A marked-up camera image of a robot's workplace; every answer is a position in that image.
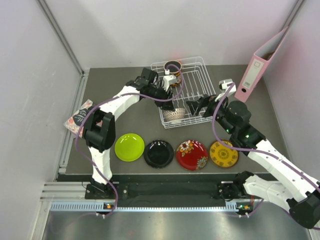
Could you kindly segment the patterned ceramic bowl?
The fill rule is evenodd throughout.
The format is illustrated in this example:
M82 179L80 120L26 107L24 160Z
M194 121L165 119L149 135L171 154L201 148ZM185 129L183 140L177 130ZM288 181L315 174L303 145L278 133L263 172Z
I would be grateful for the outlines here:
M174 110L164 110L162 114L167 122L177 122L185 118L186 109L175 108Z

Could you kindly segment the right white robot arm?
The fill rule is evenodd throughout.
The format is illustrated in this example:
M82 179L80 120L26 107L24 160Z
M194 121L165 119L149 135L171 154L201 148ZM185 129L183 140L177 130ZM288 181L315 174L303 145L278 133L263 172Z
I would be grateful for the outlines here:
M239 198L254 195L286 211L299 225L313 229L320 221L320 182L309 176L284 155L250 124L251 112L245 103L228 99L215 101L204 95L187 101L192 115L205 108L203 117L212 117L230 134L230 148L242 152L267 170L279 184L271 183L248 171L237 175L233 192Z

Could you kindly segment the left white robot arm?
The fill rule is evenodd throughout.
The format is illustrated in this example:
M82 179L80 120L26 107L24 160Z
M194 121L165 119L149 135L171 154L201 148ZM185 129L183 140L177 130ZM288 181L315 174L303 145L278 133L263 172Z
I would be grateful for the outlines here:
M116 139L116 120L130 106L146 96L155 100L159 108L173 110L173 93L170 85L177 82L177 77L165 71L160 79L157 72L144 68L141 75L130 80L111 101L90 109L90 114L83 126L82 137L91 154L93 174L91 185L102 198L109 198L114 187L108 181L112 178L110 167L110 149Z

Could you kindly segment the black floral mug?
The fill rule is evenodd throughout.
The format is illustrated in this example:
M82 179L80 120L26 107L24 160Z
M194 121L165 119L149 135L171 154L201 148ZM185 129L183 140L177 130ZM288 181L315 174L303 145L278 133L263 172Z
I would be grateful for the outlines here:
M181 62L177 60L170 60L164 64L163 68L165 75L174 75L176 77L176 82L172 83L171 86L177 87L182 81L180 73L180 70L182 69Z

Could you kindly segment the black plate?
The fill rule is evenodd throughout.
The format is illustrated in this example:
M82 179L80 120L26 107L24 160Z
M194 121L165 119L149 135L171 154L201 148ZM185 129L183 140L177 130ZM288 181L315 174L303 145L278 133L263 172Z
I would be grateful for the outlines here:
M173 161L174 149L165 140L153 140L145 147L143 158L150 167L162 169Z

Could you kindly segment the white wire dish rack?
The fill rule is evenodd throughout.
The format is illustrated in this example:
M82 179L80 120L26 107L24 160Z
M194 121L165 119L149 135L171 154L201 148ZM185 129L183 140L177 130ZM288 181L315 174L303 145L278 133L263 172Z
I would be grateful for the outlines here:
M167 120L164 111L159 110L160 120L165 129L190 126L211 122L213 117L203 118L206 108L202 108L197 116L193 116L187 105L187 101L196 101L203 95L212 96L216 94L213 82L209 76L204 59L200 56L177 59L181 63L181 72L184 77L184 87L173 86L170 88L175 96L179 91L181 94L172 103L176 109L185 109L182 119Z

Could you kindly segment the red floral plate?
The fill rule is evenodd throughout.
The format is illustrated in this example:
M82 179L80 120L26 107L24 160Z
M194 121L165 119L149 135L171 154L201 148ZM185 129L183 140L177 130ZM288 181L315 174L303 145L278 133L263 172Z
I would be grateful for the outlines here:
M199 141L186 140L175 151L177 162L188 171L202 170L209 158L206 147Z

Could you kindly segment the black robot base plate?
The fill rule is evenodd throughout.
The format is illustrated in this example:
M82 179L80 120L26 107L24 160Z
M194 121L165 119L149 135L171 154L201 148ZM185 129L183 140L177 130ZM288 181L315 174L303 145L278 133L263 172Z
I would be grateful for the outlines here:
M210 206L252 197L239 173L116 174L103 185L91 180L87 200L118 200L120 207Z

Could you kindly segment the green plate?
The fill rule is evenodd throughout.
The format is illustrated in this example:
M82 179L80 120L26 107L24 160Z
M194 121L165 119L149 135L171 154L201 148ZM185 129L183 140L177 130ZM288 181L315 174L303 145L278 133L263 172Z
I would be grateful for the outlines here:
M145 142L136 133L126 133L118 138L114 151L116 156L124 162L133 162L139 159L145 150Z

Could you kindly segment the yellow brown plate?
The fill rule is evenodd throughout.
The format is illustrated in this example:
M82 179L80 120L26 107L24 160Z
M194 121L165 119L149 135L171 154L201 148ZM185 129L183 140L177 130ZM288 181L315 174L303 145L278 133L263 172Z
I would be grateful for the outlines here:
M233 167L239 160L238 151L222 145L219 141L211 145L209 156L216 166L225 169Z

